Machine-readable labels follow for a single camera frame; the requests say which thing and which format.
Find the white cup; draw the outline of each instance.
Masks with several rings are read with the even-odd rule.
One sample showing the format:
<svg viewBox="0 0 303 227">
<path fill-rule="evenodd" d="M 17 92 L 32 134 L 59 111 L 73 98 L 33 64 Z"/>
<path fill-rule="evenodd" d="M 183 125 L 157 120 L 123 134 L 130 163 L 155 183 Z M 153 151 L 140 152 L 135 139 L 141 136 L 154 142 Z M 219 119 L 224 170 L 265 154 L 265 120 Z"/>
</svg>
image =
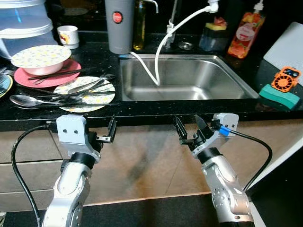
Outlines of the white cup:
<svg viewBox="0 0 303 227">
<path fill-rule="evenodd" d="M 60 26 L 57 28 L 57 31 L 63 46 L 69 49 L 76 49 L 79 47 L 78 28 L 76 26 Z"/>
</svg>

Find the stainless steel sink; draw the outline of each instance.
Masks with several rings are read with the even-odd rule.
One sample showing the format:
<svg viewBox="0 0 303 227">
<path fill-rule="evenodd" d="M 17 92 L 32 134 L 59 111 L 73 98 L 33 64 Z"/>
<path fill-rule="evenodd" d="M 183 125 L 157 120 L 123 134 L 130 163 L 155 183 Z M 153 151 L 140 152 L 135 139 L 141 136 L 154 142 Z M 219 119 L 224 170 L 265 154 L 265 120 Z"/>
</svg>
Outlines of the stainless steel sink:
<svg viewBox="0 0 303 227">
<path fill-rule="evenodd" d="M 155 55 L 140 55 L 154 73 Z M 120 56 L 123 101 L 257 98 L 258 94 L 215 55 L 160 55 L 156 86 L 132 55 Z"/>
</svg>

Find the white hose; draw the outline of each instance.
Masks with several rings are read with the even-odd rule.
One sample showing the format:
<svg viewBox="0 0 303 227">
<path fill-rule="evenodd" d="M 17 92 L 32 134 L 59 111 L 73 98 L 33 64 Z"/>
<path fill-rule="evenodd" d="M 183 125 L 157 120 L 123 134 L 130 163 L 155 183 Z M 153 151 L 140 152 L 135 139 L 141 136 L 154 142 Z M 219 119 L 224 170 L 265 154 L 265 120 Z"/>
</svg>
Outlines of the white hose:
<svg viewBox="0 0 303 227">
<path fill-rule="evenodd" d="M 155 72 L 156 72 L 156 78 L 152 75 L 152 73 L 150 72 L 150 70 L 147 68 L 147 66 L 145 65 L 145 63 L 143 62 L 143 60 L 140 58 L 140 56 L 134 52 L 130 52 L 130 54 L 132 54 L 134 57 L 136 57 L 139 62 L 143 65 L 145 71 L 147 72 L 147 74 L 151 77 L 151 79 L 153 80 L 153 82 L 157 85 L 160 86 L 160 77 L 159 77 L 159 69 L 158 69 L 158 59 L 159 59 L 159 54 L 160 51 L 163 47 L 163 45 L 166 43 L 166 40 L 178 29 L 180 28 L 182 25 L 184 25 L 186 22 L 188 22 L 190 19 L 192 19 L 193 17 L 197 16 L 200 13 L 203 12 L 209 12 L 211 11 L 213 8 L 211 6 L 206 6 L 203 9 L 200 9 L 196 12 L 194 12 L 193 14 L 189 15 L 187 18 L 185 18 L 184 20 L 182 20 L 177 26 L 175 26 L 171 31 L 169 31 L 166 36 L 162 39 L 157 52 L 156 52 L 156 58 L 155 58 Z"/>
<path fill-rule="evenodd" d="M 162 39 L 158 49 L 157 49 L 157 52 L 156 52 L 156 58 L 155 58 L 155 72 L 156 72 L 156 78 L 157 78 L 157 82 L 158 82 L 158 86 L 160 85 L 160 78 L 159 78 L 159 69 L 158 69 L 158 59 L 159 59 L 159 54 L 160 54 L 160 51 L 163 47 L 163 45 L 166 43 L 166 40 L 178 29 L 180 28 L 182 25 L 184 25 L 187 21 L 189 21 L 190 19 L 192 19 L 193 17 L 197 16 L 198 14 L 200 13 L 203 13 L 203 12 L 209 12 L 211 11 L 211 7 L 210 6 L 206 6 L 205 8 L 203 9 L 200 9 L 196 12 L 194 12 L 193 14 L 189 15 L 187 18 L 185 18 L 184 20 L 182 20 L 177 26 L 175 26 L 170 32 L 168 32 L 166 34 L 166 36 Z"/>
<path fill-rule="evenodd" d="M 145 65 L 145 63 L 143 62 L 142 58 L 140 58 L 140 56 L 138 54 L 136 54 L 135 52 L 130 52 L 130 54 L 132 54 L 133 56 L 135 56 L 139 62 L 142 64 L 142 66 L 144 67 L 145 71 L 147 72 L 147 74 L 150 76 L 150 78 L 153 80 L 153 82 L 159 86 L 160 85 L 160 79 L 159 77 L 156 79 L 153 74 L 150 72 L 150 70 L 148 69 L 148 67 Z"/>
</svg>

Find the gray thermos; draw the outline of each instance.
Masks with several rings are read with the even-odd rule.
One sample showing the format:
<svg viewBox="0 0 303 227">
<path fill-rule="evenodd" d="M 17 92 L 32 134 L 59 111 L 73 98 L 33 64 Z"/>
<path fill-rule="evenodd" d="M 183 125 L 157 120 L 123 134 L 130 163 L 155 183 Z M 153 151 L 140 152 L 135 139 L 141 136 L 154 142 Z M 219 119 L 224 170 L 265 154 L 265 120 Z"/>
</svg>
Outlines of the gray thermos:
<svg viewBox="0 0 303 227">
<path fill-rule="evenodd" d="M 127 54 L 133 46 L 134 0 L 105 0 L 109 50 Z"/>
</svg>

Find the orange fan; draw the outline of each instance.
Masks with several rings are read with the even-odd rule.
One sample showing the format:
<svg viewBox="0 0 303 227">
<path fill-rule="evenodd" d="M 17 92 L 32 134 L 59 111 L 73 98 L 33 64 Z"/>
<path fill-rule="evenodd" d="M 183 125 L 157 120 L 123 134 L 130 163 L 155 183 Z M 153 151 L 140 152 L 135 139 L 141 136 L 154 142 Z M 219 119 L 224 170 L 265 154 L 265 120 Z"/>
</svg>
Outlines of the orange fan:
<svg viewBox="0 0 303 227">
<path fill-rule="evenodd" d="M 284 67 L 275 75 L 271 86 L 279 91 L 288 92 L 292 87 L 298 84 L 298 78 L 301 72 L 291 67 Z"/>
</svg>

